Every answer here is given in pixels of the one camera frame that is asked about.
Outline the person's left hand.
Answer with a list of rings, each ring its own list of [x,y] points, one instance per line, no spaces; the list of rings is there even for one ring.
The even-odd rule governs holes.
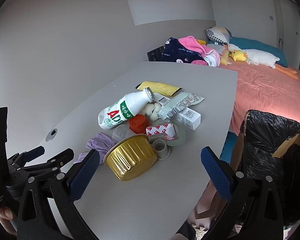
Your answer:
[[[17,232],[10,223],[13,219],[12,211],[7,207],[2,207],[0,209],[0,223],[2,224],[3,228],[12,236],[17,236]]]

